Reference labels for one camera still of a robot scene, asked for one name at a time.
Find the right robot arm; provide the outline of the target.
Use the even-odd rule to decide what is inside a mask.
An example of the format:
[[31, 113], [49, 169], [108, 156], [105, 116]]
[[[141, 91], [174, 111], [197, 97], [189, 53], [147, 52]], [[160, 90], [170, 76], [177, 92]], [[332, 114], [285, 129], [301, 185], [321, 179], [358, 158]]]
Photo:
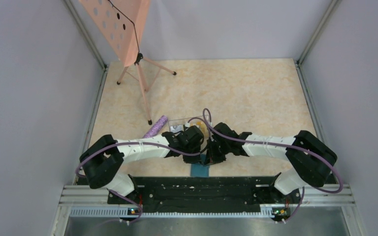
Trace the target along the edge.
[[301, 130], [295, 136], [261, 136], [251, 132], [238, 134], [220, 122], [211, 128], [212, 141], [207, 152], [210, 163], [235, 156], [260, 157], [288, 161], [292, 167], [277, 174], [269, 189], [269, 197], [283, 202], [289, 194], [305, 185], [320, 189], [327, 181], [338, 160], [336, 153], [311, 132]]

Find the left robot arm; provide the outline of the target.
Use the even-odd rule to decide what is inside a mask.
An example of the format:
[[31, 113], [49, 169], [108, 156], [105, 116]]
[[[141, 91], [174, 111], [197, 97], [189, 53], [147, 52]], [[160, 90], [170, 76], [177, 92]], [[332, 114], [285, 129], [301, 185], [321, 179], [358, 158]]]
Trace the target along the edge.
[[137, 185], [130, 175], [120, 172], [122, 164], [180, 155], [187, 161], [198, 161], [203, 141], [204, 135], [196, 126], [135, 140], [104, 135], [80, 156], [76, 174], [84, 177], [91, 189], [106, 188], [118, 193], [124, 202], [133, 203], [138, 197]]

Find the blue leather card holder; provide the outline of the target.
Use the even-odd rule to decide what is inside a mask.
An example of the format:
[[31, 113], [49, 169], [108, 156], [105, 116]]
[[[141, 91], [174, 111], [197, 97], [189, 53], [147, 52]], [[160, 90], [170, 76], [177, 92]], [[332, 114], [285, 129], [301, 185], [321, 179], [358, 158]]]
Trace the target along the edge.
[[209, 166], [204, 166], [202, 163], [206, 160], [206, 154], [201, 154], [201, 163], [191, 164], [190, 177], [209, 177]]

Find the clear plastic card box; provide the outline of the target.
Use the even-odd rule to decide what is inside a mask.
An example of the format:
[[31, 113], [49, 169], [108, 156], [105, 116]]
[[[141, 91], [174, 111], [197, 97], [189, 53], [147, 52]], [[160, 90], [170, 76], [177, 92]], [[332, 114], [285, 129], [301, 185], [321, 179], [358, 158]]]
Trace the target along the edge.
[[[189, 127], [193, 126], [191, 125], [191, 123], [196, 122], [196, 121], [202, 121], [202, 122], [205, 121], [209, 123], [210, 125], [212, 125], [212, 119], [209, 117], [209, 115], [206, 115], [205, 117], [197, 116], [197, 117], [191, 117], [191, 118], [172, 119], [172, 120], [169, 120], [167, 124], [168, 124], [168, 128], [169, 126], [172, 126], [172, 125], [182, 124], [184, 125], [184, 128], [185, 128], [184, 131], [185, 131]], [[209, 129], [207, 132], [203, 132], [204, 136], [208, 137], [210, 134], [209, 132], [210, 132]]]

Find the silver credit card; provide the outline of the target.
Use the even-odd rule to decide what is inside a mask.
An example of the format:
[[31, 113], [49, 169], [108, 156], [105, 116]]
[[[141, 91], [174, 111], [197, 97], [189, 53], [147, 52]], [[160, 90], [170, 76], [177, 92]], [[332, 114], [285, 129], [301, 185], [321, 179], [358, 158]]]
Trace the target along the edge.
[[173, 133], [183, 132], [184, 129], [185, 129], [184, 125], [182, 125], [182, 124], [169, 126], [170, 132], [173, 132]]

